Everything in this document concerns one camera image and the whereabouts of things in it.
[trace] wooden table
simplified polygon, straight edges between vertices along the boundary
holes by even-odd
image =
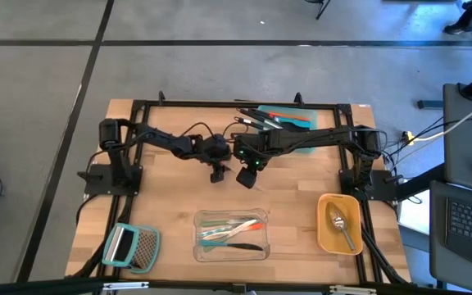
[[[129,119],[132,100],[111,100],[107,117]],[[352,105],[355,125],[374,127],[370,106]],[[318,127],[335,127],[333,112],[318,111]],[[232,108],[151,107],[148,124],[165,132],[181,134],[198,120],[216,133],[233,122]],[[229,132],[243,132],[235,125]],[[191,134],[208,136],[203,126]],[[182,161],[168,151],[143,146],[142,187],[135,198],[130,224],[151,225],[161,232],[161,250],[152,270],[145,275],[122,271],[123,279],[156,279],[209,282],[357,284],[354,256],[325,252],[316,244],[316,203],[323,193],[340,193],[337,147],[319,147],[312,154],[290,153],[273,158],[260,172],[252,189],[235,178],[241,165],[232,159],[225,180],[211,184],[211,167],[199,161]],[[107,162],[102,154],[100,163]],[[383,169],[378,159],[374,169]],[[79,270],[103,240],[111,197],[98,196],[82,210],[66,268]],[[270,256],[264,261],[198,262],[193,258],[193,217],[200,210],[266,211]],[[377,244],[398,274],[410,280],[394,211],[382,202],[370,202]],[[372,267],[364,246],[367,278]]]

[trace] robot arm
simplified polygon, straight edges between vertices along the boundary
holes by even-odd
[[[135,137],[126,143],[121,141],[122,126],[134,128]],[[201,135],[174,136],[145,124],[132,124],[124,119],[105,119],[99,124],[99,147],[107,152],[111,160],[109,167],[112,187],[128,188],[133,183],[139,186],[138,177],[134,177],[134,169],[137,167],[133,167],[124,154],[127,148],[136,143],[147,143],[169,150],[182,160],[197,159],[201,163],[207,163],[214,170],[211,174],[212,183],[223,180],[225,167],[221,162],[231,157],[230,146],[221,134],[214,134],[206,139]],[[91,175],[88,172],[79,172],[79,175],[87,184],[92,179],[99,181],[104,178],[104,175]]]
[[[265,169],[271,157],[288,154],[296,148],[328,146],[344,146],[354,156],[352,185],[359,189],[371,186],[372,164],[381,151],[378,131],[365,126],[306,132],[270,129],[259,134],[234,134],[234,156],[247,165],[240,170],[237,181],[251,188],[257,171]]]

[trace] orange bowl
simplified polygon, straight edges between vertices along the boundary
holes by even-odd
[[[329,215],[327,206],[332,202],[344,214],[347,223],[347,233],[351,237],[356,250],[352,251],[343,233],[335,229]],[[318,245],[327,252],[344,255],[357,255],[363,250],[364,243],[361,240],[360,203],[351,196],[326,193],[318,200],[317,211]]]

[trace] orange utensil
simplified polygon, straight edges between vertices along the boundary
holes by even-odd
[[[244,229],[243,231],[245,230],[255,230],[255,229],[261,229],[263,227],[263,224],[260,223],[260,224],[255,224],[255,225],[251,225],[251,226],[248,226],[246,229]]]
[[[300,116],[293,116],[293,115],[287,115],[287,114],[282,114],[282,113],[277,113],[277,112],[270,112],[268,111],[269,114],[272,116],[281,116],[283,118],[290,118],[290,119],[296,119],[296,120],[304,120],[304,121],[310,121],[306,117],[300,117]]]

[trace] white cable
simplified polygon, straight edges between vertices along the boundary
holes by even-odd
[[[417,142],[418,142],[418,141],[427,141],[427,140],[431,140],[431,139],[437,138],[437,137],[439,137],[439,136],[445,135],[445,134],[447,134],[448,132],[451,132],[451,130],[455,129],[458,125],[464,123],[464,121],[467,120],[467,119],[469,119],[471,116],[472,116],[472,112],[471,112],[469,115],[465,116],[462,120],[459,120],[456,124],[454,124],[451,128],[447,129],[446,131],[437,133],[437,134],[435,134],[435,135],[431,135],[431,136],[429,136],[429,137],[427,137],[427,138],[415,138],[415,139],[413,139],[413,141],[417,141]]]
[[[418,147],[416,150],[406,154],[402,159],[400,159],[399,161],[397,161],[396,163],[394,163],[394,166],[396,167],[398,165],[398,163],[400,163],[401,161],[403,161],[405,158],[407,158],[408,156],[414,154],[415,152],[418,152],[419,150],[421,150],[422,148],[425,148],[427,147],[428,145],[430,145],[431,143],[434,143],[437,139],[440,139],[440,136],[442,135],[445,135],[445,134],[448,134],[449,132],[453,131],[458,125],[464,123],[465,120],[469,119],[470,117],[472,116],[472,112],[469,113],[469,115],[465,116],[463,119],[459,120],[456,124],[454,124],[451,128],[445,130],[444,132],[441,132],[439,134],[435,134],[435,135],[432,135],[432,136],[429,136],[428,139],[426,138],[422,138],[422,140],[430,140],[430,139],[433,139],[434,140],[432,142],[428,142],[426,143],[424,146],[422,147]]]

